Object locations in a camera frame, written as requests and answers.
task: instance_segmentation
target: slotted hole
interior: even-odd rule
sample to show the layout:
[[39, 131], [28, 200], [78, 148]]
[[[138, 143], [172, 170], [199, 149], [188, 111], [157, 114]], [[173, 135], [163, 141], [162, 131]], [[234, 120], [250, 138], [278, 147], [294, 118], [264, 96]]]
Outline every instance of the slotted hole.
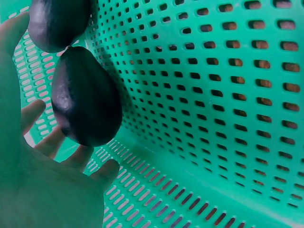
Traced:
[[192, 210], [200, 201], [200, 198], [197, 198], [190, 206], [189, 210]]
[[285, 71], [299, 72], [300, 66], [297, 63], [283, 63], [282, 68]]
[[291, 138], [287, 138], [287, 137], [280, 137], [281, 142], [290, 144], [290, 145], [295, 145], [295, 141]]
[[209, 14], [209, 11], [207, 8], [201, 8], [201, 9], [198, 9], [196, 11], [197, 15], [198, 16], [204, 16], [204, 15], [208, 15]]
[[221, 221], [224, 219], [225, 216], [226, 216], [226, 213], [223, 212], [223, 213], [219, 216], [219, 218], [214, 222], [214, 225], [217, 226], [218, 224], [220, 224]]
[[287, 30], [294, 30], [295, 29], [295, 23], [293, 20], [278, 20], [277, 26], [280, 29], [287, 29]]
[[253, 40], [251, 42], [251, 45], [253, 48], [257, 49], [268, 49], [268, 43], [264, 40]]
[[203, 213], [203, 211], [207, 208], [207, 206], [209, 205], [209, 203], [205, 203], [196, 213], [197, 215], [200, 215], [201, 213]]
[[224, 30], [236, 30], [238, 28], [235, 22], [224, 22], [222, 27]]
[[157, 201], [150, 209], [150, 211], [154, 211], [160, 204], [162, 203], [162, 200]]
[[300, 91], [300, 86], [298, 86], [297, 84], [284, 83], [283, 89], [286, 91], [298, 93]]
[[184, 205], [191, 197], [192, 197], [192, 193], [190, 193], [182, 202], [181, 204]]
[[251, 20], [248, 22], [248, 26], [251, 29], [264, 29], [265, 22], [262, 20]]
[[226, 41], [226, 47], [228, 47], [228, 48], [240, 48], [241, 44], [237, 40], [228, 40], [228, 41]]
[[211, 25], [201, 25], [200, 30], [202, 32], [211, 32], [212, 31], [212, 26]]
[[218, 209], [217, 208], [213, 208], [211, 210], [211, 212], [205, 217], [205, 220], [208, 221], [213, 215], [214, 213], [217, 211]]
[[281, 49], [286, 50], [286, 51], [298, 51], [299, 46], [295, 42], [291, 41], [282, 41], [280, 43]]
[[284, 127], [292, 128], [292, 129], [297, 129], [298, 125], [294, 122], [287, 121], [287, 120], [282, 120], [282, 125]]
[[231, 4], [224, 4], [218, 7], [220, 12], [231, 12], [233, 10], [233, 6]]
[[228, 223], [225, 225], [225, 228], [230, 228], [230, 227], [233, 225], [233, 223], [235, 222], [235, 220], [236, 220], [235, 217], [231, 218], [231, 219], [228, 221]]
[[182, 216], [179, 216], [170, 226], [170, 228], [176, 227], [182, 220]]
[[296, 112], [298, 112], [300, 110], [300, 108], [297, 104], [293, 104], [293, 103], [289, 103], [289, 102], [283, 102], [283, 108], [291, 110], [291, 111], [296, 111]]

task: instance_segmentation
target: basket hole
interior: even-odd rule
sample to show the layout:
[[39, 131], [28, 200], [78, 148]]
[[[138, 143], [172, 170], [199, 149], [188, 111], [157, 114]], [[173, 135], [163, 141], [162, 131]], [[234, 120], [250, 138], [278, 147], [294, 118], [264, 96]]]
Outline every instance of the basket hole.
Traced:
[[285, 71], [299, 72], [300, 66], [297, 63], [283, 63], [282, 68]]
[[211, 32], [212, 31], [212, 26], [211, 25], [201, 25], [200, 30], [202, 32]]
[[241, 164], [241, 163], [239, 163], [239, 162], [236, 162], [236, 165], [237, 165], [238, 167], [241, 167], [241, 168], [243, 168], [243, 169], [246, 169], [246, 166], [245, 166], [244, 164]]
[[219, 61], [217, 58], [207, 58], [206, 62], [208, 65], [218, 65]]
[[177, 200], [183, 193], [185, 192], [185, 189], [180, 190], [179, 193], [174, 197], [175, 200]]
[[244, 94], [233, 93], [232, 97], [234, 99], [236, 99], [236, 100], [239, 100], [239, 101], [245, 101], [245, 100], [247, 100], [246, 96]]
[[300, 86], [298, 86], [296, 84], [291, 84], [291, 83], [284, 83], [283, 89], [286, 91], [295, 92], [295, 93], [300, 92]]
[[248, 22], [248, 26], [251, 29], [264, 29], [265, 22], [262, 20], [251, 20]]
[[217, 144], [217, 147], [219, 147], [220, 149], [227, 151], [227, 147], [221, 144]]
[[218, 155], [218, 158], [221, 159], [221, 160], [223, 160], [223, 161], [226, 161], [226, 162], [228, 161], [227, 158], [225, 158], [225, 157], [223, 157], [221, 155]]
[[172, 58], [172, 59], [171, 59], [171, 62], [172, 62], [173, 64], [180, 64], [180, 63], [181, 63], [181, 61], [180, 61], [179, 58]]
[[189, 228], [191, 225], [191, 222], [187, 222], [182, 228]]
[[159, 6], [160, 11], [166, 10], [168, 8], [168, 5], [166, 3]]
[[194, 44], [193, 43], [186, 43], [185, 44], [185, 48], [187, 50], [193, 50], [195, 48]]
[[211, 94], [214, 95], [214, 96], [223, 97], [223, 93], [219, 90], [212, 89]]
[[236, 151], [236, 154], [237, 154], [238, 156], [243, 157], [243, 158], [246, 158], [246, 157], [247, 157], [247, 155], [246, 155], [245, 153], [240, 152], [240, 151]]
[[260, 170], [255, 170], [255, 172], [256, 172], [257, 174], [262, 175], [262, 176], [266, 176], [266, 173], [265, 173], [265, 172], [263, 172], [263, 171], [260, 171]]
[[254, 60], [254, 65], [257, 68], [269, 69], [270, 63], [266, 60]]
[[168, 221], [173, 217], [174, 214], [175, 214], [175, 211], [171, 211], [171, 212], [162, 220], [162, 222], [163, 222], [163, 223], [168, 222]]
[[157, 214], [156, 216], [159, 217], [161, 216], [167, 209], [169, 208], [169, 206], [164, 206]]
[[257, 181], [257, 180], [253, 180], [254, 183], [258, 184], [258, 185], [261, 185], [261, 186], [264, 186], [264, 183], [260, 182], [260, 181]]
[[222, 27], [224, 30], [236, 30], [238, 28], [235, 22], [224, 22]]
[[260, 3], [260, 1], [255, 1], [255, 0], [246, 1], [246, 2], [244, 2], [244, 7], [247, 10], [250, 10], [250, 9], [256, 10], [256, 9], [261, 8], [261, 3]]
[[157, 201], [150, 209], [150, 211], [154, 211], [160, 204], [162, 203], [162, 200]]
[[244, 84], [245, 79], [243, 77], [231, 76], [231, 82], [232, 83], [237, 83], [237, 84]]
[[199, 130], [200, 130], [201, 132], [206, 132], [206, 133], [208, 133], [208, 129], [205, 128], [205, 127], [199, 126]]
[[277, 191], [279, 193], [284, 193], [284, 191], [282, 189], [276, 188], [276, 187], [272, 187], [272, 190]]
[[191, 72], [191, 73], [190, 73], [190, 77], [193, 78], [193, 79], [200, 79], [199, 73]]
[[150, 22], [150, 27], [154, 27], [154, 26], [156, 26], [156, 21], [155, 20]]
[[233, 113], [235, 115], [239, 115], [239, 116], [242, 116], [242, 117], [247, 117], [247, 113], [243, 110], [233, 109]]
[[188, 63], [196, 65], [198, 64], [198, 60], [196, 58], [188, 58]]
[[198, 9], [196, 11], [197, 15], [198, 16], [205, 16], [205, 15], [208, 15], [209, 14], [209, 11], [207, 8], [201, 8], [201, 9]]
[[216, 124], [219, 124], [219, 125], [222, 125], [222, 126], [226, 126], [226, 123], [225, 123], [225, 121], [223, 121], [223, 120], [214, 119], [214, 122], [215, 122]]
[[277, 26], [280, 29], [287, 29], [287, 30], [294, 30], [295, 29], [295, 23], [292, 20], [278, 20]]
[[195, 101], [195, 105], [198, 107], [202, 107], [202, 108], [205, 107], [205, 104], [202, 101]]
[[298, 51], [299, 46], [295, 42], [288, 42], [288, 41], [282, 41], [280, 43], [281, 49], [287, 50], [287, 51]]
[[241, 67], [243, 66], [243, 61], [239, 58], [230, 58], [228, 60], [229, 65], [234, 66], [234, 67]]
[[217, 137], [223, 138], [223, 139], [227, 139], [227, 136], [224, 133], [221, 132], [215, 132]]
[[170, 226], [170, 228], [176, 227], [182, 220], [182, 216], [179, 216]]
[[239, 130], [239, 131], [243, 131], [243, 132], [247, 132], [247, 128], [245, 126], [239, 125], [239, 124], [235, 124], [234, 125], [235, 129]]
[[300, 107], [297, 104], [289, 103], [289, 102], [283, 102], [283, 108], [288, 109], [291, 111], [298, 112], [300, 110]]
[[217, 81], [217, 82], [221, 81], [221, 77], [219, 75], [214, 75], [214, 74], [209, 74], [209, 79], [211, 81]]
[[224, 4], [218, 7], [220, 12], [231, 12], [233, 10], [233, 6], [231, 4]]
[[184, 3], [185, 0], [175, 0], [175, 5], [181, 5]]
[[259, 145], [259, 144], [256, 144], [256, 148], [260, 151], [263, 151], [263, 152], [270, 152], [270, 149], [268, 147], [265, 147], [265, 146], [262, 146], [262, 145]]
[[205, 220], [208, 221], [214, 214], [215, 212], [217, 211], [218, 209], [217, 208], [213, 208], [211, 210], [211, 212], [205, 217]]
[[259, 87], [266, 87], [266, 88], [271, 88], [272, 86], [270, 81], [264, 79], [256, 79], [256, 85]]
[[291, 121], [287, 121], [287, 120], [282, 120], [282, 125], [284, 127], [289, 127], [289, 128], [292, 128], [292, 129], [297, 129], [298, 128], [298, 125], [294, 122], [291, 122]]
[[253, 191], [254, 193], [257, 193], [257, 194], [262, 195], [262, 192], [260, 192], [260, 191], [258, 191], [258, 190], [252, 189], [252, 191]]
[[268, 43], [264, 40], [253, 40], [251, 42], [251, 45], [253, 48], [257, 49], [268, 49]]
[[226, 41], [226, 47], [228, 47], [228, 48], [240, 48], [241, 44], [237, 40], [228, 40], [228, 41]]
[[177, 50], [177, 46], [175, 44], [171, 44], [171, 45], [169, 45], [169, 50], [170, 51], [176, 51]]
[[286, 183], [287, 181], [283, 178], [280, 178], [280, 177], [275, 177], [275, 180], [278, 181], [278, 182], [281, 182], [281, 183]]
[[217, 110], [219, 112], [224, 112], [225, 111], [225, 108], [223, 106], [220, 106], [220, 105], [217, 105], [217, 104], [213, 104], [213, 109], [214, 110]]
[[290, 145], [295, 145], [295, 141], [293, 139], [287, 138], [287, 137], [280, 137], [281, 142], [290, 144]]
[[290, 8], [291, 2], [290, 0], [274, 0], [273, 5], [277, 8]]
[[300, 190], [304, 190], [304, 186], [301, 184], [294, 184], [294, 186]]
[[188, 13], [186, 13], [186, 12], [180, 13], [178, 15], [179, 20], [183, 20], [183, 19], [187, 19], [187, 18], [188, 18]]
[[200, 215], [208, 206], [209, 204], [206, 202], [196, 213], [197, 215]]
[[191, 33], [191, 28], [187, 27], [187, 28], [183, 28], [183, 30], [181, 31], [182, 34], [190, 34]]
[[290, 196], [293, 197], [293, 198], [295, 198], [295, 199], [297, 199], [297, 200], [302, 200], [303, 199], [302, 196], [298, 196], [296, 194], [291, 194]]
[[268, 98], [257, 97], [256, 102], [260, 105], [272, 106], [272, 101]]
[[200, 201], [200, 198], [197, 198], [190, 206], [189, 210], [192, 210]]
[[264, 165], [268, 165], [268, 162], [264, 159], [261, 159], [261, 158], [256, 158], [256, 161], [260, 164], [264, 164]]

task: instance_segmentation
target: palm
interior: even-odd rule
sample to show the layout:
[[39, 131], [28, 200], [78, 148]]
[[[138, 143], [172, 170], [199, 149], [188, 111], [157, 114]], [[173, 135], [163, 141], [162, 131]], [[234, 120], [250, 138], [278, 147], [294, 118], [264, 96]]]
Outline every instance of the palm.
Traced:
[[110, 160], [90, 177], [82, 174], [93, 148], [80, 146], [66, 161], [55, 157], [64, 135], [56, 128], [35, 148], [26, 134], [45, 109], [35, 101], [20, 114], [15, 46], [29, 22], [28, 14], [0, 27], [0, 227], [101, 227], [103, 192], [116, 178]]

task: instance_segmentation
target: avocado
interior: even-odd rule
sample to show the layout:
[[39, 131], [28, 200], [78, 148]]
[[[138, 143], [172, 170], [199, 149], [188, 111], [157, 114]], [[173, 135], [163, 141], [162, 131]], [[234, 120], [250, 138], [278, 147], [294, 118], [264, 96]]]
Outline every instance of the avocado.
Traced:
[[123, 114], [118, 89], [84, 47], [69, 47], [60, 57], [51, 98], [63, 134], [81, 145], [104, 145], [121, 126]]
[[90, 0], [33, 0], [29, 36], [45, 52], [63, 51], [85, 32], [90, 13]]

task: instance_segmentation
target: perforated plastic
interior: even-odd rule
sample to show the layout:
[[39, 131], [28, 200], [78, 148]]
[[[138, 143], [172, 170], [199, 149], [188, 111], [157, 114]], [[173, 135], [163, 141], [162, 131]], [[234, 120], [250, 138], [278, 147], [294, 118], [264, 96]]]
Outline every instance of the perforated plastic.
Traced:
[[[29, 0], [0, 3], [0, 19]], [[123, 126], [86, 173], [122, 167], [104, 227], [304, 226], [304, 3], [301, 0], [93, 0], [87, 46], [115, 78]], [[47, 110], [60, 53], [26, 33], [14, 60], [22, 105]], [[67, 140], [57, 160], [76, 145]]]

